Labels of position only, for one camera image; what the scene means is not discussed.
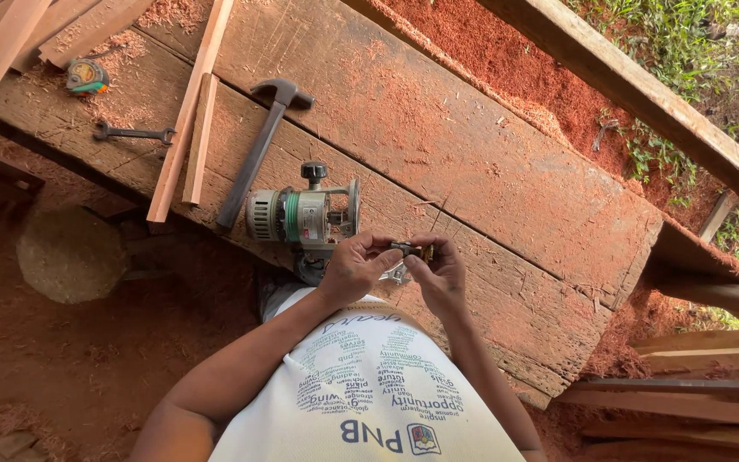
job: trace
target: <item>claw hammer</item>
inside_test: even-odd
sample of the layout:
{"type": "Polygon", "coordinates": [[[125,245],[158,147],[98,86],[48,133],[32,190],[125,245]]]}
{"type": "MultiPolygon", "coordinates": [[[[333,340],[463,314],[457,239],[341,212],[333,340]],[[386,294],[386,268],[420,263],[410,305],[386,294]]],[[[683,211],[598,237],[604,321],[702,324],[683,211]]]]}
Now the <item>claw hammer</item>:
{"type": "Polygon", "coordinates": [[[272,142],[272,136],[275,135],[275,131],[278,129],[278,123],[284,117],[284,111],[291,104],[294,104],[299,109],[308,110],[312,108],[315,102],[313,95],[300,91],[298,85],[284,79],[265,80],[257,86],[252,87],[250,91],[259,93],[266,89],[275,89],[275,100],[272,101],[269,117],[267,117],[267,121],[261,128],[259,136],[255,139],[255,144],[250,150],[250,153],[244,159],[244,164],[241,165],[241,170],[236,175],[236,182],[232,184],[230,194],[224,200],[219,216],[216,218],[216,224],[226,229],[232,228],[236,223],[241,206],[244,205],[247,193],[250,192],[253,180],[258,175],[264,155],[267,153],[267,148],[270,142],[272,142]]]}

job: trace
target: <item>hammer head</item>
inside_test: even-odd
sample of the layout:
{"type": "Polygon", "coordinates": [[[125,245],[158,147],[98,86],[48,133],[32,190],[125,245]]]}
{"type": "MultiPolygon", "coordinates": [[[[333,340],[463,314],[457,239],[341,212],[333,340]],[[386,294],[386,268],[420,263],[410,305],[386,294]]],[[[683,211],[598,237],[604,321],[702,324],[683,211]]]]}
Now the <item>hammer head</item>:
{"type": "Polygon", "coordinates": [[[270,79],[259,83],[250,89],[253,93],[266,92],[269,89],[275,89],[275,102],[281,103],[288,108],[293,105],[302,110],[308,110],[313,107],[315,97],[309,93],[304,93],[298,89],[298,85],[290,80],[270,79]]]}

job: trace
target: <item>pnb logo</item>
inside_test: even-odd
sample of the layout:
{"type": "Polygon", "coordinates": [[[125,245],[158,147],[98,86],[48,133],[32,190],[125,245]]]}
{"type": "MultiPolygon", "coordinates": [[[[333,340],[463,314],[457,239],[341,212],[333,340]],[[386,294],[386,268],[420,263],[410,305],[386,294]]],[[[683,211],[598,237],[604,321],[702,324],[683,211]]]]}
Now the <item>pnb logo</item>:
{"type": "Polygon", "coordinates": [[[441,454],[441,446],[437,445],[435,429],[422,423],[410,423],[406,426],[406,433],[410,436],[412,454],[441,454]]]}

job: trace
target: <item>tape measure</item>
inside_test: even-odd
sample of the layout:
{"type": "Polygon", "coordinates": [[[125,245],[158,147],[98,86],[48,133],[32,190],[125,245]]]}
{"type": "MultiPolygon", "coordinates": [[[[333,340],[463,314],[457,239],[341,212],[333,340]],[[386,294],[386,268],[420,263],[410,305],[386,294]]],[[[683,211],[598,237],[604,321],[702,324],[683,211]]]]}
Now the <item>tape measure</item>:
{"type": "Polygon", "coordinates": [[[96,61],[74,59],[67,69],[67,91],[76,96],[104,93],[110,88],[110,76],[96,61]]]}

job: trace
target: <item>spanner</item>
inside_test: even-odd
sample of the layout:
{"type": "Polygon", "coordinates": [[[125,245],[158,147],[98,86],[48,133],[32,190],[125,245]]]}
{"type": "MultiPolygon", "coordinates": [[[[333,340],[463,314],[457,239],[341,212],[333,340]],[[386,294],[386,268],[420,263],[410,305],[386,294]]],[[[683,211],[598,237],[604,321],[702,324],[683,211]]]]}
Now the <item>spanner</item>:
{"type": "Polygon", "coordinates": [[[386,279],[394,280],[395,285],[406,284],[412,280],[412,278],[406,275],[406,266],[404,266],[403,261],[395,265],[395,267],[392,267],[391,269],[382,273],[381,277],[378,278],[378,280],[386,279]]]}
{"type": "Polygon", "coordinates": [[[107,140],[109,136],[120,136],[126,138],[148,138],[151,140],[159,140],[164,145],[169,146],[172,144],[168,139],[170,134],[176,133],[176,130],[172,127],[167,127],[162,131],[149,131],[149,130],[131,130],[128,128],[115,128],[102,120],[96,124],[101,129],[100,133],[95,133],[93,138],[97,140],[107,140]]]}

